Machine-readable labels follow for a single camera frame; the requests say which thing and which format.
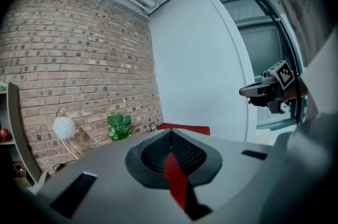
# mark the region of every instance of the gray fabric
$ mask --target gray fabric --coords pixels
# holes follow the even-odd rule
[[[330,35],[332,24],[322,0],[280,0],[298,40],[304,66],[319,53]],[[311,95],[308,96],[306,119],[317,115]]]

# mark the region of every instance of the red object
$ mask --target red object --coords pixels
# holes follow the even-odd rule
[[[3,142],[7,142],[11,139],[10,133],[6,128],[0,130],[0,139]]]
[[[170,182],[170,193],[185,211],[188,179],[185,177],[173,153],[169,153],[165,163],[164,177]]]
[[[163,123],[157,127],[157,130],[163,130],[167,128],[181,128],[181,129],[186,129],[186,130],[193,131],[196,133],[200,133],[206,136],[210,136],[210,128],[208,126],[175,125],[175,124]]]

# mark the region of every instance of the potted plant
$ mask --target potted plant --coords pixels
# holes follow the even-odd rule
[[[130,116],[112,113],[107,117],[107,122],[109,125],[108,136],[113,142],[120,141],[132,135],[132,130],[129,128],[132,124],[132,118]]]

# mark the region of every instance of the window frame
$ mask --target window frame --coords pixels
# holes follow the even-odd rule
[[[228,2],[231,0],[220,0],[221,3]],[[242,21],[236,21],[236,27],[239,29],[241,27],[251,26],[251,25],[261,25],[266,23],[275,24],[276,30],[280,32],[282,37],[281,42],[284,42],[287,45],[287,50],[289,53],[290,61],[292,61],[293,68],[295,68],[295,76],[299,77],[303,73],[303,66],[301,64],[300,54],[297,52],[297,47],[295,41],[290,37],[290,31],[287,27],[285,20],[282,18],[280,13],[277,11],[275,6],[270,0],[255,0],[258,6],[266,13],[266,16],[248,18]],[[261,81],[262,77],[255,77],[255,82]],[[291,116],[289,119],[284,119],[273,124],[261,124],[257,125],[257,129],[271,129],[279,130],[285,127],[296,125],[297,121],[303,122],[305,118],[305,98],[300,98],[296,100],[296,107],[293,108]]]

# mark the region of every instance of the black vent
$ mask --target black vent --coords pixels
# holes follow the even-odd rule
[[[217,150],[177,129],[167,129],[132,147],[126,155],[126,167],[142,185],[169,189],[164,170],[170,152],[193,187],[210,183],[222,166]]]
[[[141,153],[141,160],[154,172],[164,173],[165,163],[170,152],[175,156],[185,176],[189,176],[197,170],[206,159],[204,150],[178,134],[169,132],[147,146]]]
[[[66,218],[71,218],[85,197],[96,176],[82,173],[53,203],[51,208]]]

